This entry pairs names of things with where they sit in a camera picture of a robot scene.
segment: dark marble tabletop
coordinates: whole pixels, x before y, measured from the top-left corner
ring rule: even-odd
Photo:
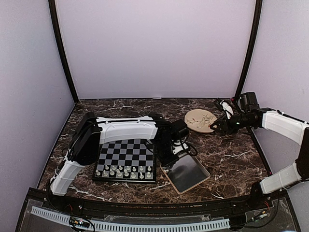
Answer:
[[[118,99],[82,100],[74,108],[56,147],[48,160],[39,189],[53,175],[61,162],[61,151],[68,147],[75,127],[87,112],[102,117],[139,117],[158,112],[165,119],[184,118],[193,109],[205,109],[219,117],[213,99]],[[157,184],[94,182],[95,165],[84,168],[72,182],[67,195],[90,200],[118,203],[191,203],[227,199],[250,193],[251,184],[267,176],[262,160],[249,135],[240,131],[234,135],[200,134],[190,131],[192,142],[201,163],[211,178],[192,190],[178,195],[164,176],[157,162]]]

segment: camera on robot arm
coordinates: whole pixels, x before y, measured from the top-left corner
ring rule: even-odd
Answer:
[[[210,128],[223,135],[237,133],[239,129],[246,127],[262,128],[263,114],[272,109],[261,109],[254,92],[241,94],[239,103],[240,108],[236,105],[239,109],[236,109],[234,113],[232,104],[226,100],[216,99],[214,104],[220,111],[224,111],[225,115],[214,121]]]

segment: chessboard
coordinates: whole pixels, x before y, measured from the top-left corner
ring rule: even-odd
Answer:
[[[92,179],[155,183],[155,170],[155,155],[151,141],[121,140],[103,144]]]

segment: black pole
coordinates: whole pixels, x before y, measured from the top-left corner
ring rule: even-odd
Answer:
[[[254,10],[254,16],[253,16],[253,22],[252,22],[252,28],[251,28],[251,34],[250,34],[248,49],[246,53],[246,58],[243,63],[240,79],[239,79],[236,93],[234,96],[234,100],[236,100],[236,102],[239,100],[239,96],[242,92],[242,89],[243,89],[243,86],[245,84],[246,77],[248,74],[248,70],[249,70],[249,66],[250,66],[250,62],[251,62],[251,58],[253,54],[254,44],[256,40],[257,30],[258,30],[259,22],[260,22],[262,3],[263,3],[263,0],[256,0],[255,2],[255,10]]]
[[[55,34],[55,38],[56,38],[56,43],[57,43],[58,52],[59,52],[59,55],[60,55],[63,71],[64,71],[64,74],[66,76],[66,79],[67,79],[73,100],[74,100],[75,103],[77,103],[79,99],[78,99],[76,89],[75,89],[75,86],[74,86],[74,83],[73,83],[72,75],[70,73],[67,57],[66,57],[66,54],[64,52],[64,46],[63,46],[63,42],[62,42],[62,38],[61,38],[60,27],[59,27],[57,11],[56,11],[56,3],[55,3],[55,0],[49,0],[48,2],[49,2],[50,16],[52,18],[54,34]]]

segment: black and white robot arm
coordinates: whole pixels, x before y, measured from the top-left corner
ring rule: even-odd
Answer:
[[[50,180],[50,190],[54,195],[64,196],[77,174],[87,165],[94,163],[100,145],[129,139],[152,140],[157,149],[157,157],[163,166],[171,166],[178,159],[178,153],[189,146],[179,141],[188,135],[185,122],[170,123],[153,114],[139,118],[104,118],[88,113],[79,124],[62,163]]]
[[[234,133],[241,128],[256,129],[260,127],[281,134],[301,146],[300,155],[293,164],[255,183],[253,185],[255,189],[252,189],[252,191],[269,194],[308,179],[309,125],[307,122],[270,108],[259,108],[253,92],[242,94],[240,105],[241,113],[234,114],[229,118],[224,115],[216,120],[211,128],[221,133]]]

